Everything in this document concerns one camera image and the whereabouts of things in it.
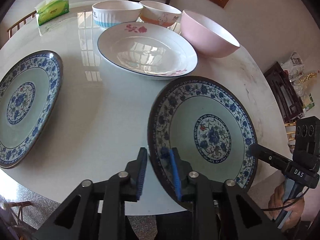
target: bowl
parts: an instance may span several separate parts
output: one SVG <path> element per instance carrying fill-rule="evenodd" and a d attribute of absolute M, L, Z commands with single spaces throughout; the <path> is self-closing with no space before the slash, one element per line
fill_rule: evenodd
<path fill-rule="evenodd" d="M 240 48 L 231 33 L 204 15 L 184 10 L 180 23 L 181 35 L 199 56 L 222 58 Z"/>
<path fill-rule="evenodd" d="M 169 27 L 174 24 L 181 15 L 180 10 L 168 4 L 154 1 L 141 1 L 140 4 L 143 5 L 140 18 L 147 23 Z"/>
<path fill-rule="evenodd" d="M 142 9 L 141 4 L 125 0 L 108 0 L 92 5 L 93 19 L 102 28 L 135 22 Z"/>

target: red flower pattern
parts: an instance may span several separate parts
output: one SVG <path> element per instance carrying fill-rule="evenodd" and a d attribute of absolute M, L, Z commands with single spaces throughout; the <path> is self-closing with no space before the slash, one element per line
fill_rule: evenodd
<path fill-rule="evenodd" d="M 171 73 L 168 73 L 168 74 L 161 74 L 162 76 L 178 76 L 178 75 L 181 75 L 182 73 L 186 72 L 187 69 L 183 69 L 183 70 L 176 70 L 175 72 L 171 72 Z"/>
<path fill-rule="evenodd" d="M 128 32 L 135 32 L 135 33 L 146 33 L 147 32 L 147 28 L 145 26 L 141 26 L 140 28 L 138 28 L 137 26 L 132 26 L 131 24 L 128 24 L 126 26 L 127 28 L 124 29 L 125 31 Z"/>

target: white soup plate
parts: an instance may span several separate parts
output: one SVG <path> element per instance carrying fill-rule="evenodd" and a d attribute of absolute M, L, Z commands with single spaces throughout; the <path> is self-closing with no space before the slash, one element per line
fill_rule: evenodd
<path fill-rule="evenodd" d="M 184 76 L 196 68 L 195 50 L 183 37 L 158 25 L 123 23 L 105 30 L 98 49 L 107 60 L 152 79 Z"/>

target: bowl with rabbit cartoon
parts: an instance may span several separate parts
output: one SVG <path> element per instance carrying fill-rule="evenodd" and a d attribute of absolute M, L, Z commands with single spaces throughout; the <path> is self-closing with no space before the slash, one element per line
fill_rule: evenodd
<path fill-rule="evenodd" d="M 141 20 L 163 27 L 174 24 L 182 14 L 177 8 L 160 2 L 141 1 L 140 4 L 143 5 Z"/>

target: blue flower pattern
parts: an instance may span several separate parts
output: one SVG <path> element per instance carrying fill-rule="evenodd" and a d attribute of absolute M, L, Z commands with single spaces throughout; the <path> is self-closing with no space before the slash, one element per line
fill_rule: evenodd
<path fill-rule="evenodd" d="M 7 106 L 7 119 L 10 124 L 17 124 L 28 113 L 36 88 L 32 82 L 26 82 L 13 93 Z"/>
<path fill-rule="evenodd" d="M 161 151 L 161 149 L 163 149 L 163 147 L 170 148 L 170 138 L 168 138 L 167 134 L 170 135 L 170 122 L 174 112 L 183 101 L 196 96 L 197 94 L 212 98 L 226 106 L 229 112 L 236 119 L 241 132 L 246 135 L 244 136 L 244 151 L 246 154 L 244 155 L 244 161 L 241 169 L 235 178 L 238 185 L 245 188 L 251 180 L 251 175 L 255 167 L 255 159 L 247 154 L 250 145 L 255 143 L 253 129 L 246 113 L 238 104 L 238 102 L 222 88 L 206 81 L 189 80 L 175 85 L 169 91 L 167 91 L 166 95 L 162 98 L 161 102 L 157 106 L 157 113 L 154 120 L 156 125 L 154 125 L 152 131 L 153 138 L 155 139 L 155 144 L 153 147 L 157 153 L 157 161 L 162 174 L 166 176 L 168 182 L 172 184 L 170 160 L 168 155 L 165 154 L 163 150 Z M 218 137 L 220 137 L 219 134 L 216 134 L 213 130 L 210 130 L 210 133 L 207 133 L 205 138 L 202 138 L 199 141 L 199 147 L 201 149 L 208 148 L 210 140 L 212 145 L 215 145 L 214 143 L 216 143 L 216 145 L 222 151 L 226 151 L 228 149 L 226 143 L 224 141 L 218 142 Z"/>
<path fill-rule="evenodd" d="M 36 126 L 32 129 L 27 138 L 17 147 L 7 150 L 4 145 L 0 142 L 0 162 L 3 164 L 10 164 L 17 162 L 26 152 L 29 151 L 29 148 L 33 145 L 34 141 L 39 135 L 41 128 L 43 127 L 45 121 L 47 120 L 49 111 L 52 104 L 55 100 L 55 95 L 58 92 L 61 80 L 60 80 L 60 66 L 55 59 L 55 57 L 50 58 L 46 54 L 38 54 L 24 59 L 19 63 L 15 68 L 10 70 L 0 82 L 0 100 L 4 95 L 5 90 L 10 85 L 12 80 L 22 73 L 23 71 L 39 67 L 47 72 L 47 75 L 50 80 L 49 93 L 47 96 L 46 103 L 40 114 L 40 117 L 37 121 Z M 11 99 L 12 103 L 17 106 L 21 105 L 24 101 L 22 96 Z"/>
<path fill-rule="evenodd" d="M 202 115 L 195 124 L 193 136 L 198 152 L 206 161 L 221 163 L 229 156 L 231 136 L 219 117 Z"/>

